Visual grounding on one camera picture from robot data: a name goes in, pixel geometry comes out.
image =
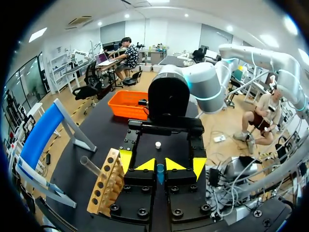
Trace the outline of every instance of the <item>yellow marker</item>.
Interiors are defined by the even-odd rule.
[[[203,168],[205,167],[206,159],[207,158],[193,158],[193,171],[197,176],[197,180]]]
[[[152,158],[151,160],[147,161],[146,163],[143,163],[141,166],[137,167],[135,170],[144,170],[148,169],[150,171],[153,171],[155,169],[155,158]]]
[[[124,173],[126,174],[127,170],[129,169],[129,165],[130,165],[130,161],[132,157],[132,151],[127,151],[127,150],[119,150],[119,151],[120,151],[120,160],[124,168]]]
[[[175,163],[174,161],[170,160],[169,158],[165,158],[165,163],[166,163],[166,170],[184,170],[186,168],[182,167],[178,163]]]

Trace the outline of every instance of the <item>orange plastic crate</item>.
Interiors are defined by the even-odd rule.
[[[108,102],[116,116],[146,120],[148,110],[139,105],[139,100],[148,100],[148,93],[137,91],[118,91]]]

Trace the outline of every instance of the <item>white cap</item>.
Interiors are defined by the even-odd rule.
[[[155,143],[155,147],[156,147],[156,149],[160,149],[161,143],[160,143],[160,142],[156,142],[156,143]]]

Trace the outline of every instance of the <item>wooden test tube rack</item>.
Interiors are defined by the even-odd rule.
[[[103,174],[97,178],[88,203],[89,213],[102,213],[108,217],[110,206],[115,203],[124,185],[124,170],[119,158],[119,150],[111,148],[101,168]]]

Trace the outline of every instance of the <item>floor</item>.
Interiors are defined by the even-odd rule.
[[[144,72],[141,76],[140,82],[131,87],[125,87],[124,90],[132,91],[144,91],[147,92],[148,87],[152,79],[156,76],[155,72]],[[84,77],[81,76],[79,81],[81,85],[84,85]],[[81,124],[87,115],[84,115],[84,109],[90,105],[91,100],[78,100],[76,101],[74,96],[71,94],[69,88],[65,88],[61,91],[60,94],[51,95],[50,93],[46,95],[41,102],[43,103],[43,108],[48,109],[48,107],[53,103],[54,99],[58,98],[65,109],[68,111],[69,115],[72,115],[72,119],[75,123]],[[249,155],[247,145],[241,141],[235,141],[232,136],[233,133],[241,129],[241,117],[245,111],[254,109],[254,106],[243,101],[244,96],[238,95],[235,96],[233,102],[235,103],[235,108],[227,108],[225,111],[221,111],[215,115],[206,115],[203,114],[200,119],[204,125],[205,132],[203,135],[204,146],[206,147],[207,154],[207,165],[215,165],[219,162],[223,162],[226,158],[232,156],[246,156]],[[224,134],[226,140],[220,143],[214,142],[214,137]],[[60,132],[61,137],[56,137],[53,135],[49,140],[47,146],[45,147],[44,153],[41,157],[41,160],[44,159],[46,152],[48,151],[51,154],[51,164],[45,170],[44,176],[47,181],[50,181],[53,171],[56,167],[56,164],[61,156],[61,153],[69,141],[68,135],[64,130]],[[253,132],[255,137],[259,136],[259,132],[255,130]],[[255,149],[253,154],[258,158],[258,152],[264,150],[264,146],[258,146]],[[264,174],[260,174],[252,178],[253,180],[263,178]],[[38,197],[39,192],[34,190],[34,196]],[[41,213],[38,210],[37,218],[41,221]]]

